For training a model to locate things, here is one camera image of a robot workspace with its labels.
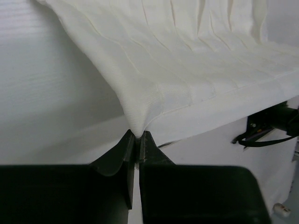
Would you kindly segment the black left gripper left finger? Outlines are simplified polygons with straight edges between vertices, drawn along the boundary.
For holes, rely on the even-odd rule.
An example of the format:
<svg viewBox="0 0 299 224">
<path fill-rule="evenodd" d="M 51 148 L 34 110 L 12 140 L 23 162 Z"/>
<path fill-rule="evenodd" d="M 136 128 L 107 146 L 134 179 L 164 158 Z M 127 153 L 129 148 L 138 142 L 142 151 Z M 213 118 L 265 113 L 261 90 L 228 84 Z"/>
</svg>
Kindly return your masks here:
<svg viewBox="0 0 299 224">
<path fill-rule="evenodd" d="M 2 165 L 3 224 L 126 224 L 132 209 L 135 136 L 80 165 Z"/>
</svg>

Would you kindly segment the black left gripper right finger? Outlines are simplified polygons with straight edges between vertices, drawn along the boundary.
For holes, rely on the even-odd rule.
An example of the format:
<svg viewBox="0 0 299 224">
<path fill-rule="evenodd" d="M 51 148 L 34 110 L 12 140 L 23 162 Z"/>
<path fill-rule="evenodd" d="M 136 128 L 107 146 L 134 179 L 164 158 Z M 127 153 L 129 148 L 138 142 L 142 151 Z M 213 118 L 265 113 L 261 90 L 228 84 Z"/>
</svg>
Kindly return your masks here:
<svg viewBox="0 0 299 224">
<path fill-rule="evenodd" d="M 141 137 L 139 187 L 145 224 L 269 224 L 254 175 L 238 166 L 178 165 Z"/>
</svg>

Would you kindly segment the white pleated skirt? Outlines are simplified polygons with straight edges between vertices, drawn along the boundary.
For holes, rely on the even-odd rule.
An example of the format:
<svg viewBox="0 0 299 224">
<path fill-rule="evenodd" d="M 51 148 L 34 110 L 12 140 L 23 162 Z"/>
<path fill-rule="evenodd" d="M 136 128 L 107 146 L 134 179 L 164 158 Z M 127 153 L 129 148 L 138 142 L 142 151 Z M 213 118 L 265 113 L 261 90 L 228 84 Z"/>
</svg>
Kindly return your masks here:
<svg viewBox="0 0 299 224">
<path fill-rule="evenodd" d="M 133 134 L 185 139 L 299 94 L 299 50 L 264 0 L 43 0 L 115 91 Z"/>
</svg>

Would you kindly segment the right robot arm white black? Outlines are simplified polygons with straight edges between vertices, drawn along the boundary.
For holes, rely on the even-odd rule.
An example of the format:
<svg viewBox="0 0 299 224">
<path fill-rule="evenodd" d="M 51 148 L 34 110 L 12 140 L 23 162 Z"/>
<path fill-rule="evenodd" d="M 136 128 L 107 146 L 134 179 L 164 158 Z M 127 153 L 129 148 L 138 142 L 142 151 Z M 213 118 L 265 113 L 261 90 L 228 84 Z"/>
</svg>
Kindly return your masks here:
<svg viewBox="0 0 299 224">
<path fill-rule="evenodd" d="M 271 127 L 286 131 L 289 136 L 299 135 L 299 110 L 288 107 L 287 102 L 269 108 L 267 121 Z"/>
</svg>

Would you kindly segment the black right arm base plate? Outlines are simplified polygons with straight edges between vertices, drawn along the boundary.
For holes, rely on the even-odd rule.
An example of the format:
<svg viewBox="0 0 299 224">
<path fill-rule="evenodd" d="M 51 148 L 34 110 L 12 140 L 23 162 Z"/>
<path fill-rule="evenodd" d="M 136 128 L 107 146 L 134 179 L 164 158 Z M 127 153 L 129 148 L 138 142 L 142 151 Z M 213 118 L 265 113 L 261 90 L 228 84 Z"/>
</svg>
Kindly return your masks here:
<svg viewBox="0 0 299 224">
<path fill-rule="evenodd" d="M 246 126 L 246 141 L 257 141 L 274 130 L 266 121 L 266 112 L 258 112 L 248 116 Z"/>
</svg>

